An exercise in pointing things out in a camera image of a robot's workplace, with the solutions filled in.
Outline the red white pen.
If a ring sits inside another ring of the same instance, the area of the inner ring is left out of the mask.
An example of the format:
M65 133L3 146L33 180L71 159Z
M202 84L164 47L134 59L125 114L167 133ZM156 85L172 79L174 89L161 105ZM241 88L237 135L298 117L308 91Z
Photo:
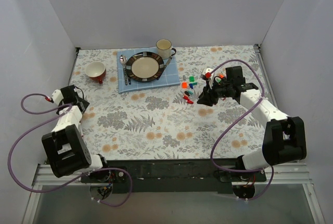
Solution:
M80 131L81 137L84 137L82 127L79 127L79 131Z

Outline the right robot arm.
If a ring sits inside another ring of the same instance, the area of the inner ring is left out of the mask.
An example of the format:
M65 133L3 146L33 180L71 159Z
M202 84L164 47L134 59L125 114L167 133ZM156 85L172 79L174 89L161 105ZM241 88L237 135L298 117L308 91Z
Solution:
M250 154L241 155L235 164L236 177L247 181L254 171L303 160L306 158L304 122L300 117L290 117L265 99L254 83L247 83L242 67L226 68L226 76L215 76L205 69L201 78L206 85L198 97L198 104L214 106L221 98L232 98L264 127L262 147Z

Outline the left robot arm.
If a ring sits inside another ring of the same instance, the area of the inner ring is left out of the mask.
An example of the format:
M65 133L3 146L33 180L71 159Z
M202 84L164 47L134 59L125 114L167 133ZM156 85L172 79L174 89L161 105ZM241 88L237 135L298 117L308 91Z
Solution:
M99 182L106 182L111 170L101 155L92 155L83 140L81 120L89 106L79 88L70 85L52 94L52 102L58 106L70 104L71 109L59 109L60 118L51 133L42 136L42 144L50 167L57 178L75 172L91 172Z

